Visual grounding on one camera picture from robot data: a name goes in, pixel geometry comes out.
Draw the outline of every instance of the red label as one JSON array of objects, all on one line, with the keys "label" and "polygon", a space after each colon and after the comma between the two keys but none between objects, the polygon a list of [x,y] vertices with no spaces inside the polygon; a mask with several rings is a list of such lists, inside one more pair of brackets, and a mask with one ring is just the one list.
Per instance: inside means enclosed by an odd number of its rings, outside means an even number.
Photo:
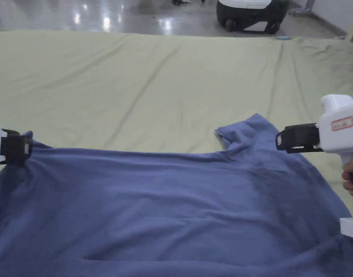
[{"label": "red label", "polygon": [[343,118],[337,121],[333,121],[331,123],[331,129],[333,131],[339,131],[342,129],[353,127],[353,117],[350,116],[349,118]]}]

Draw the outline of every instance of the shiny floor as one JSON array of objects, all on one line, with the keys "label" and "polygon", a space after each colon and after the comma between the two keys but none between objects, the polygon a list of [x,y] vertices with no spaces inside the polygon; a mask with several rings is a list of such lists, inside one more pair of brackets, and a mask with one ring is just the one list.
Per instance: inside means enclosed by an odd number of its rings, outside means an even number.
[{"label": "shiny floor", "polygon": [[[155,35],[268,36],[228,33],[216,20],[217,0],[0,0],[0,29],[81,30]],[[287,16],[277,36],[333,38],[318,18]]]}]

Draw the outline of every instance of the blue object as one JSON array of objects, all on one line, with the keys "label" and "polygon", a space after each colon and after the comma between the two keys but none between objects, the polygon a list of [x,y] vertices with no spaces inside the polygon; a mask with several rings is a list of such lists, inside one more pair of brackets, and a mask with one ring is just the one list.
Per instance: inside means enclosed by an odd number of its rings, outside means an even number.
[{"label": "blue object", "polygon": [[353,276],[348,210],[277,132],[256,114],[210,154],[35,142],[0,173],[0,276]]},{"label": "blue object", "polygon": [[290,40],[290,36],[279,36],[279,40]]}]

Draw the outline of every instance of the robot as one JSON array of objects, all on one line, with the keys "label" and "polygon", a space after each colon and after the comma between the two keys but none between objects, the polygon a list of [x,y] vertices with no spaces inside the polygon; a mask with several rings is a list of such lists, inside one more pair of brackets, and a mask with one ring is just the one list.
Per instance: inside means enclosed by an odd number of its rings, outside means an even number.
[{"label": "robot", "polygon": [[289,9],[289,0],[218,0],[218,21],[228,32],[264,31],[274,35]]},{"label": "robot", "polygon": [[[353,98],[324,96],[325,114],[318,123],[288,126],[276,137],[278,150],[287,153],[326,152],[340,155],[343,164],[353,157]],[[341,233],[353,237],[353,218],[341,218]]]}]

